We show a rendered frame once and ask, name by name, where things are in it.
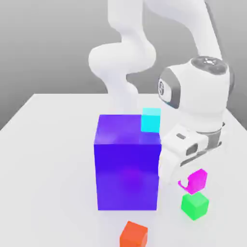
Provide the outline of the small green cube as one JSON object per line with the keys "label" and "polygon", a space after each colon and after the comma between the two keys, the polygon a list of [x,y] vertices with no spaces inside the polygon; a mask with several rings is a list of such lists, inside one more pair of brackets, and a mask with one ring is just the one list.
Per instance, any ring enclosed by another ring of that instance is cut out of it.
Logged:
{"label": "small green cube", "polygon": [[197,220],[207,213],[209,200],[200,192],[185,194],[182,197],[181,210],[192,220]]}

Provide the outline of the small cyan cube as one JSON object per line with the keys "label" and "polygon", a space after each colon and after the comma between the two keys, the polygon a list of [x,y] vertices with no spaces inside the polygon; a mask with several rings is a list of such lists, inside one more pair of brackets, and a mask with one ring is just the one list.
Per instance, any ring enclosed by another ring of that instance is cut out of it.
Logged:
{"label": "small cyan cube", "polygon": [[150,133],[160,132],[161,109],[143,108],[141,115],[141,131]]}

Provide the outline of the large purple box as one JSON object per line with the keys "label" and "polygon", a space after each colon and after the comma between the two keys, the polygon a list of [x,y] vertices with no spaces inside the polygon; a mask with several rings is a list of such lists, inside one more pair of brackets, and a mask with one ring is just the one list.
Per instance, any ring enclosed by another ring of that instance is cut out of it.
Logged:
{"label": "large purple box", "polygon": [[159,133],[141,131],[140,115],[98,118],[94,158],[98,210],[156,210]]}

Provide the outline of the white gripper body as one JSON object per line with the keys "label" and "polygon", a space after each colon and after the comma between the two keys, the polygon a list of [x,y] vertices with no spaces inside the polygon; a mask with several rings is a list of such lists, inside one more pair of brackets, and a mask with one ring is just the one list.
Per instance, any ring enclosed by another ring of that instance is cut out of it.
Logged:
{"label": "white gripper body", "polygon": [[161,151],[159,157],[158,175],[162,185],[181,181],[182,185],[189,184],[189,175],[203,169],[201,157],[180,166],[181,157],[171,151]]}

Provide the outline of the small orange cube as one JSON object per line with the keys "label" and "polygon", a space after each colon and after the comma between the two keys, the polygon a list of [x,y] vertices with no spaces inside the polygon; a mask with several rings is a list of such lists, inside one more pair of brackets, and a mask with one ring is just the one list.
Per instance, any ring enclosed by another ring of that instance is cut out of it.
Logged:
{"label": "small orange cube", "polygon": [[120,247],[146,247],[148,228],[128,221],[120,235]]}

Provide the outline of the small magenta cube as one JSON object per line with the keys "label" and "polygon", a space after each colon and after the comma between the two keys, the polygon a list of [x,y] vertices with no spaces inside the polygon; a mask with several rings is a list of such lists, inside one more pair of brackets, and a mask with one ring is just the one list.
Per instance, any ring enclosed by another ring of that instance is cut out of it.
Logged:
{"label": "small magenta cube", "polygon": [[193,195],[201,191],[205,187],[206,180],[207,180],[207,172],[203,169],[199,169],[188,176],[187,186],[183,186],[181,180],[178,181],[178,185],[181,188],[183,188],[186,192]]}

